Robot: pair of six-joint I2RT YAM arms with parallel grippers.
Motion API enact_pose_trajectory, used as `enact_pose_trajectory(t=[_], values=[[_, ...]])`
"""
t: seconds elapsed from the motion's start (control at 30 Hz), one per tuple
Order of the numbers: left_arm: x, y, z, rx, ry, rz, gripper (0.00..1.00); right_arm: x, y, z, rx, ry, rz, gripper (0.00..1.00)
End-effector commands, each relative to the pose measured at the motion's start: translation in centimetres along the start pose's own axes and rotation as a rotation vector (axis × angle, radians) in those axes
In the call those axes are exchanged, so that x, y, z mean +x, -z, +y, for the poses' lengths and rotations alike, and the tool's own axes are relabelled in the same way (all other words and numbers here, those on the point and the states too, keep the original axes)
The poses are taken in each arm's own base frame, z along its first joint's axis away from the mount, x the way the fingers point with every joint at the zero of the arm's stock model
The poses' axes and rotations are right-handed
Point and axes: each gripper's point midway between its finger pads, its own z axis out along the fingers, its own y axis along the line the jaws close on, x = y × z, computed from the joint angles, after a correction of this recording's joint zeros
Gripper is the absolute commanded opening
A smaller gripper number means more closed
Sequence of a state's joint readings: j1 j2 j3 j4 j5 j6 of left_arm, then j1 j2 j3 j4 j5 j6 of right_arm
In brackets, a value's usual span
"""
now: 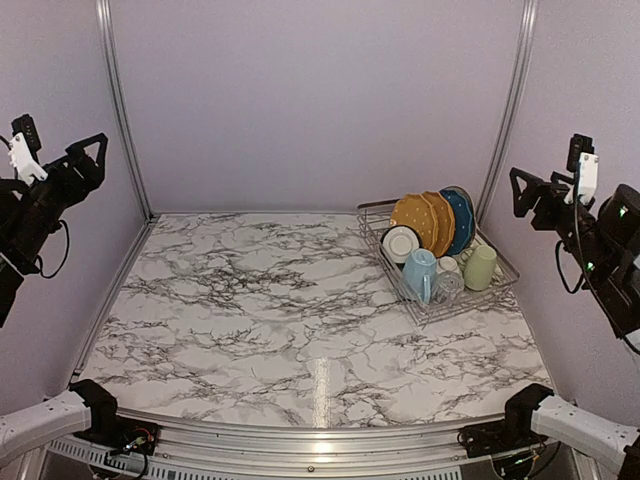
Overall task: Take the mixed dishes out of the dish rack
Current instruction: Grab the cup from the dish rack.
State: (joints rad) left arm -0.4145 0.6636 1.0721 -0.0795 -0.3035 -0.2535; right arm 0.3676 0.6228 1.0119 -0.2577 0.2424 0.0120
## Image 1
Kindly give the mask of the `light green mug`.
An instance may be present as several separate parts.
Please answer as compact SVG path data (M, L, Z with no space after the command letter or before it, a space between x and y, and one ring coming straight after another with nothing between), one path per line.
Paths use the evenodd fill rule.
M486 290L491 284L497 259L496 250L486 244L463 250L458 261L465 287L475 292Z

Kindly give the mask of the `small white ribbed bowl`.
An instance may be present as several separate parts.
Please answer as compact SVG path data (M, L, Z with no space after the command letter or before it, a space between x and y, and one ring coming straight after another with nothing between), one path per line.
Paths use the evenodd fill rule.
M458 261L452 256L442 256L437 260L436 266L437 274L440 275L445 272L455 273L457 275L461 274L460 266Z

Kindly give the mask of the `clear glass cup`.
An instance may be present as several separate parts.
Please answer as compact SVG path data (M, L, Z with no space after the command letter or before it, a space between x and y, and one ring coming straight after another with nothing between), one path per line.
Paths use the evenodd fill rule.
M437 275L432 301L436 304L453 302L464 290L464 280L461 275L445 272Z

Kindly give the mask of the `light blue mug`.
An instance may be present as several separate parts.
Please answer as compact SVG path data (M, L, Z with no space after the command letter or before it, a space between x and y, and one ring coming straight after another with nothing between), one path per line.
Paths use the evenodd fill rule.
M422 304L431 301L437 277L437 260L427 249L419 248L407 258L403 268L403 279Z

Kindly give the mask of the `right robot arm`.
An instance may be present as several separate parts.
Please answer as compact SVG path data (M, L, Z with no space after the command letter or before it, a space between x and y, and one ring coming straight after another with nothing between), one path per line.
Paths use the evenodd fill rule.
M533 213L536 231L553 231L561 248L578 263L584 283L607 317L614 334L639 352L639 192L627 184L600 206L597 215L580 203L567 204L573 181L553 173L545 181L513 167L509 172L513 210Z

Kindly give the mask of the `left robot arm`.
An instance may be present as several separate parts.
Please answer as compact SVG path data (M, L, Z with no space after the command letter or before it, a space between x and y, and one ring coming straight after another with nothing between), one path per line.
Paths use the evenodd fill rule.
M5 322L27 275L41 272L38 256L48 236L63 228L64 211L97 190L105 179L108 137L80 140L47 165L33 158L24 135L10 141L16 179L1 181L1 321Z

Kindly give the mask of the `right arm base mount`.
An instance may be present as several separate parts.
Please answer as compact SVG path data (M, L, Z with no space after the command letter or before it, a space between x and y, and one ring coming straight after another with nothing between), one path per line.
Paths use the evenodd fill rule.
M506 401L503 419L464 426L457 441L468 458L542 444L548 437L532 430L532 415L544 399L553 395L554 391L544 385L530 384Z

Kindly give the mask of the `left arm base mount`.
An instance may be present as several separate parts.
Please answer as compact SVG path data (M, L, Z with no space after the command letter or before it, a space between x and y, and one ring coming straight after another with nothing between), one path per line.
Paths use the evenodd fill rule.
M154 453L160 431L157 423L119 415L117 399L93 380L71 383L69 390L78 394L91 411L90 428L74 433L75 437L111 447L113 455Z

